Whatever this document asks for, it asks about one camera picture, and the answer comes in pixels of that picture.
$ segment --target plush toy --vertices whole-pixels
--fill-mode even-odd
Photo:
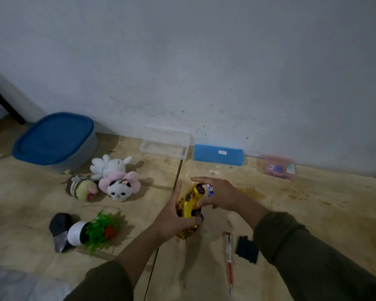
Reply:
[[[132,193],[137,193],[141,188],[138,181],[139,174],[132,172],[114,171],[99,181],[101,191],[107,193],[114,201],[123,202]]]
[[[125,165],[131,162],[131,160],[131,156],[128,156],[125,160],[121,160],[116,158],[111,159],[107,154],[103,155],[103,158],[94,158],[90,166],[90,171],[93,173],[90,179],[92,181],[98,181],[106,177],[110,172],[125,172]]]
[[[81,175],[72,175],[67,179],[65,190],[68,195],[75,197],[79,200],[91,201],[95,195],[99,192],[95,182],[92,182],[89,178]]]

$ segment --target plywood board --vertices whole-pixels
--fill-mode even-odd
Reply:
[[[99,145],[93,156],[102,157],[106,153],[113,158],[133,156],[127,170],[140,174],[142,188],[123,203],[105,194],[97,195],[93,203],[81,202],[68,196],[61,184],[68,175],[11,157],[12,144],[25,129],[10,119],[0,123],[0,265],[76,285],[90,268],[105,260],[74,251],[56,254],[48,230],[51,218],[58,212],[66,212],[90,221],[101,209],[117,214],[121,231],[110,247],[102,250],[110,257],[115,256],[164,207],[180,161],[141,154],[141,140],[98,134]],[[75,173],[88,173],[89,165],[87,162]],[[155,253],[135,288],[138,300],[145,297],[154,260]]]
[[[312,234],[376,275],[376,179],[297,167],[294,182],[262,175],[257,160],[242,167],[195,162],[192,149],[179,178],[182,192],[190,177],[229,180],[239,190],[275,211],[287,211]],[[234,212],[205,207],[205,220],[186,241],[173,238],[159,249],[146,301],[230,300],[222,246],[223,230],[252,236]],[[291,300],[276,268],[260,254],[251,264],[235,255],[235,300]]]

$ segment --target artificial plant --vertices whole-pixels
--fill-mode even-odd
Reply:
[[[111,213],[103,214],[103,209],[97,217],[86,227],[85,234],[89,237],[84,244],[85,248],[90,248],[90,256],[93,256],[97,249],[102,249],[117,234],[118,225],[115,222],[114,215]]]

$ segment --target bee plush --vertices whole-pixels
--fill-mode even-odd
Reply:
[[[99,192],[96,183],[82,175],[72,175],[65,183],[68,195],[79,200],[90,202]]]

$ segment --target pink flower plush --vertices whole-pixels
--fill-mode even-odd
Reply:
[[[128,173],[113,171],[99,181],[99,188],[113,200],[123,202],[132,193],[137,193],[140,190],[141,183],[138,179],[139,174],[135,171]]]

